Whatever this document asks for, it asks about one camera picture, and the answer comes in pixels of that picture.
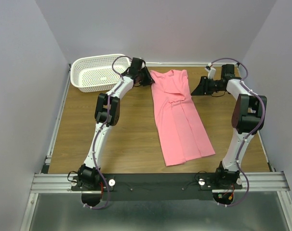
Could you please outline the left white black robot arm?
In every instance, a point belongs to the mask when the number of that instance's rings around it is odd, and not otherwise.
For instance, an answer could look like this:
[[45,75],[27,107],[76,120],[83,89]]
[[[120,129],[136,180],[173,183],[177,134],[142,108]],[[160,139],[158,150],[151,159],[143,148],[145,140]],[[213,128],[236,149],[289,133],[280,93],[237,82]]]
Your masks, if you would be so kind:
[[112,70],[119,76],[119,81],[106,93],[100,93],[97,98],[94,113],[95,130],[90,150],[77,173],[77,183],[88,190],[102,186],[109,191],[115,183],[109,184],[101,172],[101,157],[107,138],[120,117],[120,101],[134,87],[148,86],[154,83],[142,58],[129,59],[130,65],[124,72]]

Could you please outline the pink t shirt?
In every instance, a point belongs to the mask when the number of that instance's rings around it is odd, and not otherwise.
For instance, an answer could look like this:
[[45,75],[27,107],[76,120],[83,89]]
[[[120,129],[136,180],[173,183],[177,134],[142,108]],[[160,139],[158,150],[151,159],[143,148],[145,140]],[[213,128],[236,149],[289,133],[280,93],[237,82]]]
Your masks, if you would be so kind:
[[196,110],[186,70],[150,72],[154,119],[166,166],[215,154]]

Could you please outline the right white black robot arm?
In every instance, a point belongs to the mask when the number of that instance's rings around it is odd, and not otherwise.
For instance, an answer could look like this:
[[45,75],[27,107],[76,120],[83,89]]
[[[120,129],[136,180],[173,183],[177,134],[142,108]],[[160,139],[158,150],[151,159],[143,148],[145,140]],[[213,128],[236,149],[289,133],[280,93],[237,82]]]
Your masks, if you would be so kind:
[[231,118],[233,136],[230,146],[219,167],[210,174],[208,181],[216,188],[223,189],[237,183],[239,179],[246,149],[254,135],[264,125],[267,97],[256,94],[245,85],[244,79],[235,76],[233,64],[221,67],[219,80],[213,79],[216,72],[213,63],[208,63],[205,70],[208,75],[200,78],[191,96],[206,96],[223,91],[236,99]]

